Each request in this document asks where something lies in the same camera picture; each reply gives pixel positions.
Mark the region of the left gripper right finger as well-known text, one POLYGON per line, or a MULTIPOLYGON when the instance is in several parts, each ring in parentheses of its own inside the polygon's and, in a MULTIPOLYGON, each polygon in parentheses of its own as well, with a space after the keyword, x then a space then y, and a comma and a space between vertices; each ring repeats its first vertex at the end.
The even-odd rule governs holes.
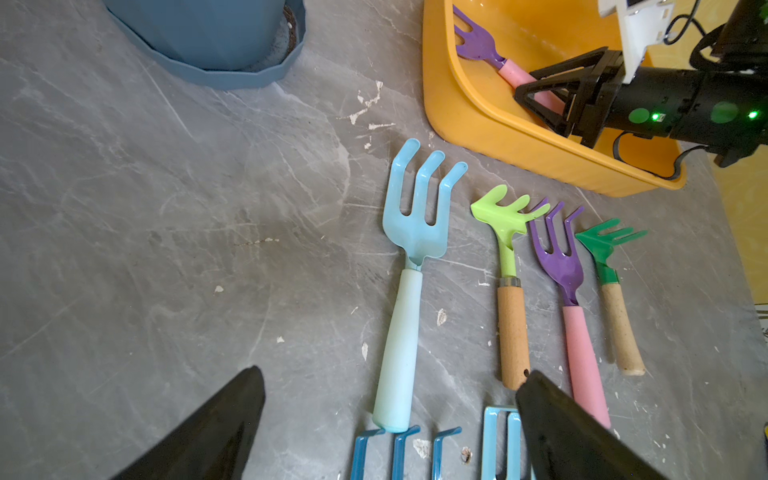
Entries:
POLYGON ((663 477, 542 372, 532 371, 515 398, 536 478, 663 477))

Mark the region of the light blue hand fork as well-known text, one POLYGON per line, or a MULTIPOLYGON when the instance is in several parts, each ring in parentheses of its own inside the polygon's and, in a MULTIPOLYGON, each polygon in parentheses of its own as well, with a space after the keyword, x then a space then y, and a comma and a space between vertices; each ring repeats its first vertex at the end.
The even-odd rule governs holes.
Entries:
POLYGON ((468 170, 456 163, 439 183, 435 223, 426 221, 429 182, 445 160, 441 151, 432 152, 415 176, 411 211, 400 210, 408 164, 420 149, 415 138, 405 141, 394 157, 383 211, 383 230, 389 240, 405 252, 379 376, 373 422, 389 433, 403 433, 410 427, 415 383, 420 302, 426 258, 440 258, 447 251, 453 187, 468 170))

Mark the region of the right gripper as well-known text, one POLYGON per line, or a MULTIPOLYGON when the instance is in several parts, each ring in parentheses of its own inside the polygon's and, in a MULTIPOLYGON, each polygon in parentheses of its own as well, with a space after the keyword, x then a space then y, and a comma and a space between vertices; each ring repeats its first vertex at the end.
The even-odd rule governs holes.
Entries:
POLYGON ((699 70, 641 67, 626 84, 623 53, 601 47, 530 75, 531 82, 515 89, 517 103, 588 148, 605 128, 646 138, 702 139, 691 113, 702 85, 699 70), (608 107, 595 104, 599 93, 611 99, 608 107))

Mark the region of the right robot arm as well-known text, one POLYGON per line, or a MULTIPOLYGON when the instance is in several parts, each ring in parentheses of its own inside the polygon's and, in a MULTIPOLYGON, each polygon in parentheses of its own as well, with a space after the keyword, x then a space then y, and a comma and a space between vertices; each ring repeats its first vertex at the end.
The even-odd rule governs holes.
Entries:
POLYGON ((605 129, 689 142, 725 168, 767 142, 767 4, 740 1, 702 35, 689 68, 647 67, 649 46, 667 43, 667 1, 602 1, 616 14, 621 47, 602 47, 532 71, 515 100, 555 133, 592 148, 605 129))

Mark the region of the purple fork pink handle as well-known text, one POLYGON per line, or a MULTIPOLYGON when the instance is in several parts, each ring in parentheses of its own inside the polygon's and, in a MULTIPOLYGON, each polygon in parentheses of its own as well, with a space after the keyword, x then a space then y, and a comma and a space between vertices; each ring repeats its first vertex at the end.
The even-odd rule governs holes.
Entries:
POLYGON ((563 220, 569 252, 564 253, 557 242, 554 217, 564 207, 559 202, 546 215, 544 222, 552 250, 543 247, 536 224, 530 222, 530 235, 540 266, 560 287, 563 296, 563 320, 568 367, 573 398, 603 427, 611 426, 609 411, 599 372, 595 351, 586 325, 583 308, 577 300, 577 289, 584 281, 581 262, 576 249, 572 221, 583 212, 581 207, 563 220))

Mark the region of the purple rake pink handle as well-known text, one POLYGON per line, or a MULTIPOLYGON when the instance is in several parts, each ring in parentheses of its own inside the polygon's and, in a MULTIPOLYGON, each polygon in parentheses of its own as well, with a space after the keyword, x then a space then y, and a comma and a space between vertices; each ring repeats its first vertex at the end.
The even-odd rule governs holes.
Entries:
POLYGON ((469 26, 469 30, 462 30, 460 27, 454 26, 455 34, 463 40, 462 44, 456 46, 457 54, 461 58, 485 61, 492 65, 514 90, 521 85, 535 81, 535 78, 517 63, 500 55, 496 50, 493 36, 470 19, 456 5, 453 6, 453 14, 469 26))

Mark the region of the dark green hand rake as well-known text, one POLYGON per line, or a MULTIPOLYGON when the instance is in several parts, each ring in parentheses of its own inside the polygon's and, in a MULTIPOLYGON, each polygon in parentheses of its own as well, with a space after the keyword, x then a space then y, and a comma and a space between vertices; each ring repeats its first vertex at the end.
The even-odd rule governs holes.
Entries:
POLYGON ((614 249, 624 243, 640 239, 646 230, 635 231, 631 227, 607 233, 617 227, 620 219, 614 218, 575 234, 579 242, 592 255, 600 285, 607 318, 615 349, 616 364, 625 376, 643 376, 646 367, 639 351, 616 270, 608 265, 614 249))

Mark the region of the light green hand rake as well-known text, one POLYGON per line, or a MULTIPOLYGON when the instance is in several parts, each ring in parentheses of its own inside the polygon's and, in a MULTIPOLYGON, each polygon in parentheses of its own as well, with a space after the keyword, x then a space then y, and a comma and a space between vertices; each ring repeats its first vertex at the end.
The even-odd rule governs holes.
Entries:
POLYGON ((471 204, 476 220, 489 225, 497 238, 500 278, 497 288, 498 331, 500 338, 501 378, 503 385, 517 390, 531 371, 524 290, 517 275, 513 238, 527 233, 527 224, 550 211, 547 199, 525 212, 530 196, 523 195, 509 205, 499 202, 506 196, 504 184, 492 188, 471 204))

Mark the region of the blue rake yellow handle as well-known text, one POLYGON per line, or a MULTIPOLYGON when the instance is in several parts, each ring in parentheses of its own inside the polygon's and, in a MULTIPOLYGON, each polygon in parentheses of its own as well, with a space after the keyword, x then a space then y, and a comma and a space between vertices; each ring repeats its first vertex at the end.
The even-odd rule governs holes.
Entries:
MULTIPOLYGON (((405 432, 396 434, 393 442, 391 478, 403 479, 405 468, 406 443, 410 436, 421 431, 418 425, 411 426, 405 432)), ((443 479, 442 474, 442 456, 443 443, 448 437, 458 435, 462 432, 461 427, 454 427, 440 431, 436 434, 431 444, 431 478, 433 480, 443 479)), ((365 461, 367 454, 367 445, 370 438, 384 435, 386 431, 382 428, 366 430, 360 433, 354 442, 353 458, 349 478, 351 480, 362 480, 365 474, 365 461)))

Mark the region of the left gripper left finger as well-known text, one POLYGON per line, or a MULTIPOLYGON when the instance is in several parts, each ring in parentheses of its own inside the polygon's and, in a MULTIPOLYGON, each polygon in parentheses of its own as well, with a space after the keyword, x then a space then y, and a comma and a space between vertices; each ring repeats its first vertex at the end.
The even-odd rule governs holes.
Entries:
POLYGON ((192 413, 117 479, 240 479, 266 401, 262 371, 251 366, 192 413))

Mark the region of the yellow storage tray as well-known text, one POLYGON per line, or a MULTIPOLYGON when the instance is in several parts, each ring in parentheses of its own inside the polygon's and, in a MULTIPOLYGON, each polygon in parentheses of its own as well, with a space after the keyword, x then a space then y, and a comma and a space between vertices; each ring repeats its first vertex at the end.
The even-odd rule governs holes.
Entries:
POLYGON ((667 180, 680 152, 670 139, 624 137, 622 159, 612 156, 619 133, 607 129, 594 148, 545 127, 514 99, 512 87, 483 61, 456 52, 459 8, 494 38, 499 53, 527 71, 579 54, 621 46, 615 16, 601 17, 595 1, 427 1, 423 11, 424 104, 445 141, 545 177, 609 197, 657 188, 680 190, 687 178, 667 180))

